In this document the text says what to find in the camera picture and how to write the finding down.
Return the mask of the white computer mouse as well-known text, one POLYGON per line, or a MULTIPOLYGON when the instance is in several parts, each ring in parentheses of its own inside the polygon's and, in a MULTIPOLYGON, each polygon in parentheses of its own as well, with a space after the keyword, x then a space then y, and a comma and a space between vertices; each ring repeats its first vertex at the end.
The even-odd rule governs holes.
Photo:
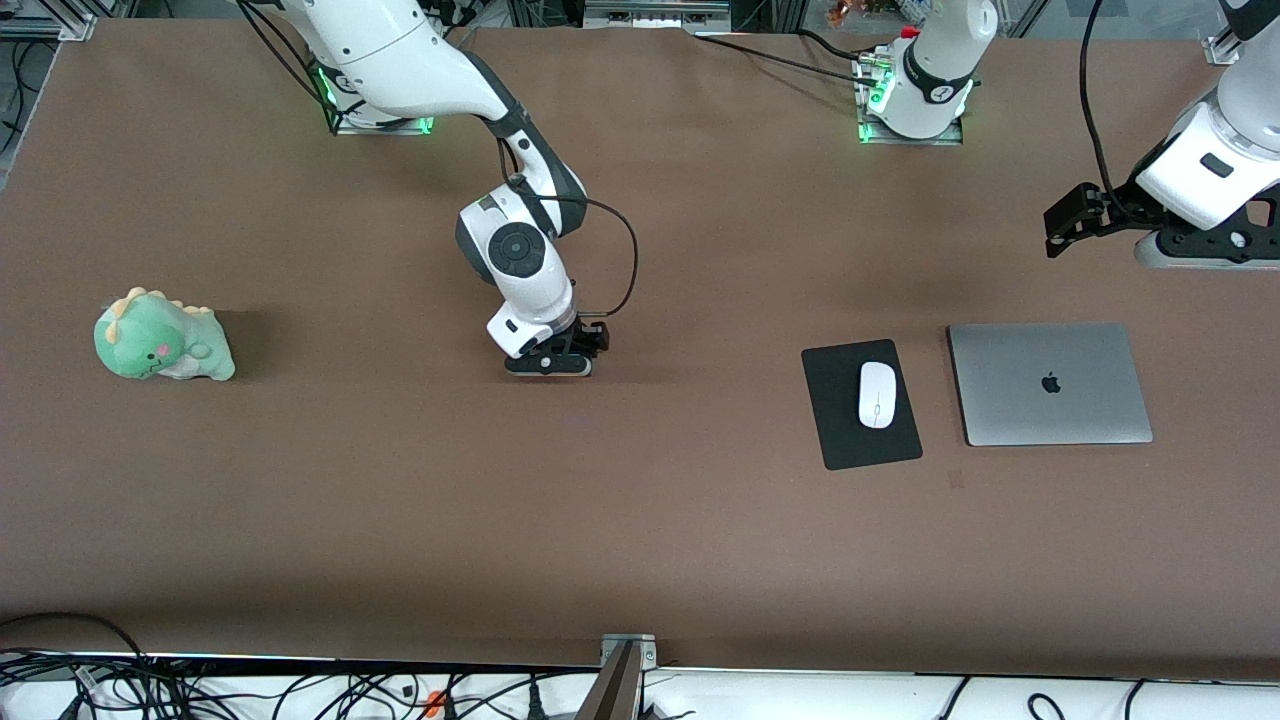
POLYGON ((873 430, 887 429, 895 419, 899 396, 896 370, 886 363, 863 363, 858 382, 858 419, 873 430))

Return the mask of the black mouse pad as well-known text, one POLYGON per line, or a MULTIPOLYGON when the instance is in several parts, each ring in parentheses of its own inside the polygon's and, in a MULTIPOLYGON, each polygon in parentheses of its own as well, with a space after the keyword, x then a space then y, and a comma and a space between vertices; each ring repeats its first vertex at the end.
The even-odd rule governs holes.
POLYGON ((892 340, 805 348, 806 387, 823 462, 831 471, 904 462, 923 456, 897 347, 892 340), (858 419, 858 382, 863 363, 890 364, 897 373, 893 423, 868 429, 858 419))

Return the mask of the grey closed laptop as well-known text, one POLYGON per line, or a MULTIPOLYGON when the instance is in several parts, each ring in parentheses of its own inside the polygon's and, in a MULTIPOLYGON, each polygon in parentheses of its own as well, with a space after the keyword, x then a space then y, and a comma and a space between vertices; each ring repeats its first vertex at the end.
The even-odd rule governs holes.
POLYGON ((947 341, 973 447, 1153 439, 1120 323, 955 324, 947 341))

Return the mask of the green dinosaur plush toy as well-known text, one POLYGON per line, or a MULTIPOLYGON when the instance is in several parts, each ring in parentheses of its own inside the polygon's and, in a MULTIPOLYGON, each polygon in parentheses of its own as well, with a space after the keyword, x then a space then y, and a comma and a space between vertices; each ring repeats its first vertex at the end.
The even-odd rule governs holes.
POLYGON ((93 345, 108 370, 129 379, 229 380, 236 374, 215 311, 159 290, 134 287, 109 304, 95 323, 93 345))

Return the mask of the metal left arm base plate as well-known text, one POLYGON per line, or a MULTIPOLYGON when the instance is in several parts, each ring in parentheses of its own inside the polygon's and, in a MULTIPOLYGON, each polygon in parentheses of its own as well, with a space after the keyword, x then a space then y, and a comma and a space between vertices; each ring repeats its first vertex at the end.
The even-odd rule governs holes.
POLYGON ((890 45, 861 53, 851 61, 858 79, 855 104, 858 133, 863 143, 899 143, 916 146, 959 146, 963 143, 965 99, 972 81, 960 90, 942 87, 947 99, 941 104, 928 101, 913 82, 899 78, 900 61, 890 45))

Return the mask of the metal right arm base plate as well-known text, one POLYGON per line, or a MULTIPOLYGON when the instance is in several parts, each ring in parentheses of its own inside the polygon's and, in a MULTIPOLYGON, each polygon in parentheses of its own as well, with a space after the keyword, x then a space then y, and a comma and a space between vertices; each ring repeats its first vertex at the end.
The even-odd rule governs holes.
POLYGON ((333 136, 419 136, 430 135, 434 127, 433 118, 394 118, 376 111, 356 96, 335 97, 329 94, 324 102, 328 132, 333 136))

